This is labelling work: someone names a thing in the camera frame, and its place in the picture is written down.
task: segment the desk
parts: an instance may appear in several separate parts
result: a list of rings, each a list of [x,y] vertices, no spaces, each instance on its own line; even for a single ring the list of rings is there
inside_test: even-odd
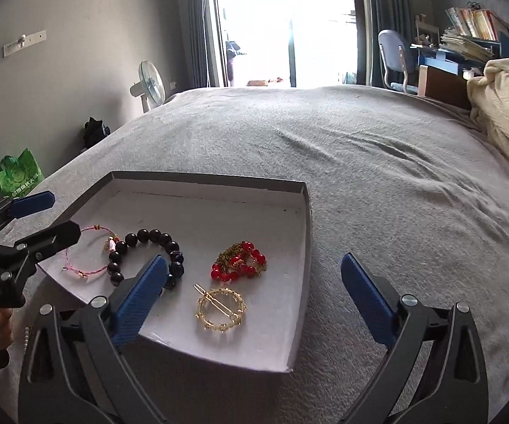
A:
[[[410,48],[417,49],[417,64],[419,66],[433,66],[459,76],[463,75],[463,70],[470,70],[471,67],[484,69],[485,64],[483,62],[465,59],[458,52],[449,51],[448,49],[435,49],[418,45],[411,45]]]
[[[470,110],[467,81],[438,68],[420,66],[418,97],[430,97],[456,107]]]

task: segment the chair backrest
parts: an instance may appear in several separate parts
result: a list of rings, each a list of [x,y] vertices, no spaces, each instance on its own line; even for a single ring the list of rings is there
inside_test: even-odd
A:
[[[378,34],[378,45],[382,51],[382,57],[385,62],[385,67],[397,72],[404,72],[402,62],[400,60],[400,46],[404,52],[406,66],[408,73],[415,70],[414,57],[409,48],[409,43],[394,30],[383,30]]]

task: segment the dark curtain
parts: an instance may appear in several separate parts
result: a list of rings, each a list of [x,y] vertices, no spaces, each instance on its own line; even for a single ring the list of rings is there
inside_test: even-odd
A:
[[[207,43],[205,30],[206,0],[181,0],[183,41],[186,45],[186,57],[192,89],[209,87],[207,69]]]
[[[371,0],[370,7],[372,12],[372,34],[374,36],[372,40],[373,55],[370,85],[383,87],[378,33],[383,30],[395,30],[411,43],[414,33],[414,18],[409,9],[409,0]]]

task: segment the red bead necklace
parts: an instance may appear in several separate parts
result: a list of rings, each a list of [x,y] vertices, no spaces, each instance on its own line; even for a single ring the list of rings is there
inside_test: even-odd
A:
[[[234,243],[211,266],[211,278],[228,282],[241,276],[260,276],[267,270],[267,258],[248,241]]]

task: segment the wall switch plate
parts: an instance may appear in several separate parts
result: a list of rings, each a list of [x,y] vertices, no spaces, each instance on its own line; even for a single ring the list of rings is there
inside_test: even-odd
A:
[[[46,41],[46,30],[38,31],[32,35],[25,36],[23,44],[21,44],[21,38],[17,41],[13,41],[8,45],[4,46],[4,58],[10,56],[14,52],[20,51],[21,49],[28,48],[29,46],[36,45],[41,41]]]

